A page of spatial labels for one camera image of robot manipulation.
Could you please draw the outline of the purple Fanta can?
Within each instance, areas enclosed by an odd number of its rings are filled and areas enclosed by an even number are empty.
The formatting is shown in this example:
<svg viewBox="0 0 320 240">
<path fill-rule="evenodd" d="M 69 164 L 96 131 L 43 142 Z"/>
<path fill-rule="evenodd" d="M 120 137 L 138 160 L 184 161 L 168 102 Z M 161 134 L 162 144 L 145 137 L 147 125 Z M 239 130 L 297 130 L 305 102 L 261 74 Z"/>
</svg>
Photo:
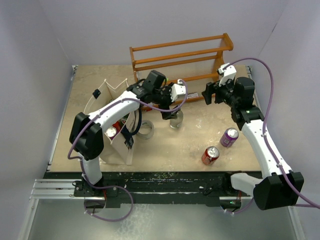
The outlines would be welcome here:
<svg viewBox="0 0 320 240">
<path fill-rule="evenodd" d="M 105 135 L 112 140 L 117 135 L 117 133 L 118 130 L 114 126 L 111 126 L 106 130 Z"/>
</svg>

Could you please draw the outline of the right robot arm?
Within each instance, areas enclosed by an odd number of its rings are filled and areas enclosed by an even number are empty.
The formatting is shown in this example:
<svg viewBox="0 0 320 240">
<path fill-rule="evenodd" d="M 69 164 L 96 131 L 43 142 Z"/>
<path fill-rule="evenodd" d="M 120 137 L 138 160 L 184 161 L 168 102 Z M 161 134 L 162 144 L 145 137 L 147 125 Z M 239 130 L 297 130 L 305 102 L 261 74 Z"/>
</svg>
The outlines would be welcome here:
<svg viewBox="0 0 320 240">
<path fill-rule="evenodd" d="M 268 135 L 266 117 L 254 105 L 255 83 L 247 77 L 229 79 L 227 83 L 209 82 L 202 92 L 205 103 L 225 103 L 230 107 L 232 120 L 250 143 L 258 160 L 262 178 L 247 173 L 230 172 L 222 183 L 228 196 L 241 191 L 253 197 L 260 210 L 293 206 L 304 184 L 300 172 L 294 172 L 284 161 Z"/>
</svg>

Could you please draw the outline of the green glass bottle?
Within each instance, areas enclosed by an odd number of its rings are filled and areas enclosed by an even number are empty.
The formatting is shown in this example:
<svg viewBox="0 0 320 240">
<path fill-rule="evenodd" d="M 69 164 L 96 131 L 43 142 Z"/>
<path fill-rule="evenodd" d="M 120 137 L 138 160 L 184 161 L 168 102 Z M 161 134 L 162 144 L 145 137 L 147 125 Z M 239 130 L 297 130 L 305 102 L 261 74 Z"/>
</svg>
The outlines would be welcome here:
<svg viewBox="0 0 320 240">
<path fill-rule="evenodd" d="M 119 125 L 122 127 L 126 124 L 126 121 L 128 120 L 128 117 L 129 117 L 129 113 L 126 114 L 125 116 L 121 117 L 118 122 L 119 122 Z"/>
</svg>

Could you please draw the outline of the beige canvas tote bag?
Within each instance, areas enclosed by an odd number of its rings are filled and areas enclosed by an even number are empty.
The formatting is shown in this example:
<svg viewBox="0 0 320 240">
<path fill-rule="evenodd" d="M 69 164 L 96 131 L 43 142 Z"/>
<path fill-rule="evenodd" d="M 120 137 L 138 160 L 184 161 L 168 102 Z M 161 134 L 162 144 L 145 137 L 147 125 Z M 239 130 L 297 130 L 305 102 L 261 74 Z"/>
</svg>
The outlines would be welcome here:
<svg viewBox="0 0 320 240">
<path fill-rule="evenodd" d="M 84 108 L 86 115 L 98 111 L 110 102 L 117 100 L 118 97 L 127 89 L 129 86 L 128 80 L 125 79 L 120 82 L 116 87 L 112 87 L 106 80 L 94 90 L 91 98 Z M 125 130 L 133 133 L 138 126 L 139 121 L 142 117 L 139 115 L 139 111 L 135 110 L 129 113 L 128 119 L 121 127 L 120 131 L 117 131 L 117 135 L 110 139 L 103 133 L 104 148 L 99 158 L 106 164 L 115 165 L 131 165 L 133 161 L 133 153 L 135 148 L 136 136 L 132 136 L 130 141 L 127 141 L 125 136 Z"/>
</svg>

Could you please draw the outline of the clear glass bottle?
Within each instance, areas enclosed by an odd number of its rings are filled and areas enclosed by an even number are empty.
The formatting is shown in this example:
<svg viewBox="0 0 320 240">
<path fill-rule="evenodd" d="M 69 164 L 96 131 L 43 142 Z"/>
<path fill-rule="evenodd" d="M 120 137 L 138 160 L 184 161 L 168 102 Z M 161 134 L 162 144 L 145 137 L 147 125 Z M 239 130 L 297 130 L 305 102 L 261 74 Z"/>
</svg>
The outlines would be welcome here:
<svg viewBox="0 0 320 240">
<path fill-rule="evenodd" d="M 170 127 L 173 129 L 180 129 L 184 120 L 184 114 L 182 110 L 176 112 L 176 118 L 172 118 L 169 121 Z"/>
</svg>

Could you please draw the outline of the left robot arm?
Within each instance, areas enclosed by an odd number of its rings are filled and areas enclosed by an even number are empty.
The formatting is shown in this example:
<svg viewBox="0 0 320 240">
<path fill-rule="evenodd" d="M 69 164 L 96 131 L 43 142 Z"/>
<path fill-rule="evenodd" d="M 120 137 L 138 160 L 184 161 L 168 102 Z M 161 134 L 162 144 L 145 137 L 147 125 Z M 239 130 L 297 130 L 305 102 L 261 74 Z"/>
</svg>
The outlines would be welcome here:
<svg viewBox="0 0 320 240">
<path fill-rule="evenodd" d="M 87 182 L 85 190 L 91 196 L 98 196 L 103 191 L 100 154 L 104 149 L 103 135 L 116 121 L 135 111 L 141 112 L 142 106 L 161 112 L 164 120 L 176 118 L 179 106 L 170 108 L 180 96 L 188 94 L 184 80 L 166 84 L 167 78 L 162 73 L 152 70 L 146 78 L 129 85 L 115 100 L 104 107 L 75 116 L 69 142 L 70 150 L 76 151 L 80 160 L 82 177 Z"/>
</svg>

